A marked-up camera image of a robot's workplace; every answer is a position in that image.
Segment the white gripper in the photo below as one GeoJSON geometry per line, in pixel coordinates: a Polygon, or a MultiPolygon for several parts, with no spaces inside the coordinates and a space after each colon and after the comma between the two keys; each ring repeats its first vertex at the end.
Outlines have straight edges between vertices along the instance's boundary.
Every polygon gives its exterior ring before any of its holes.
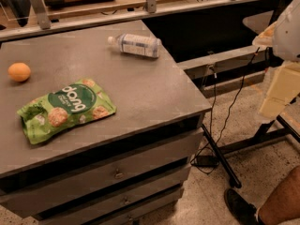
{"type": "Polygon", "coordinates": [[[274,55],[287,61],[265,74],[258,109],[264,120],[274,120],[300,93],[300,0],[292,0],[280,14],[272,42],[274,55]]]}

